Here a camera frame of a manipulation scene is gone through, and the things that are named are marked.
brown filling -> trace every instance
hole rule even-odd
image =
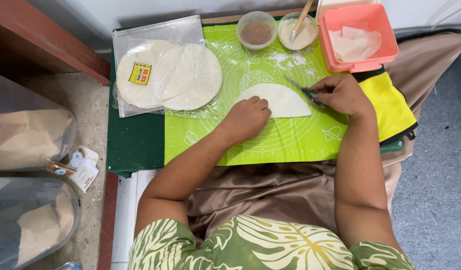
[[[253,21],[240,32],[242,39],[251,45],[262,45],[272,38],[270,27],[263,22]]]

brown satin fabric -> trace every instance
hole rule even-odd
[[[442,33],[400,43],[397,58],[385,65],[417,119],[423,101],[460,52],[461,34]],[[400,161],[414,147],[413,141],[405,140],[403,150],[382,155],[389,211]],[[334,160],[216,167],[187,200],[190,229],[200,244],[224,221],[245,214],[337,233],[334,172]]]

hand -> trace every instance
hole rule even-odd
[[[254,95],[237,102],[224,120],[215,128],[232,146],[257,137],[269,120],[269,103]]]
[[[351,117],[375,114],[371,101],[350,74],[325,77],[310,89],[318,91],[314,96],[315,99],[339,113]]]

yellow towel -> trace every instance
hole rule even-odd
[[[392,85],[389,73],[370,77],[359,85],[377,113],[380,145],[391,143],[405,135],[409,139],[415,137],[413,130],[417,128],[417,120],[404,95]]]

white wall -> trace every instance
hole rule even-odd
[[[306,0],[28,0],[93,50],[112,46],[111,32],[194,14],[203,18],[303,7]],[[461,0],[381,0],[394,29],[430,27]],[[461,24],[461,12],[442,24]]]

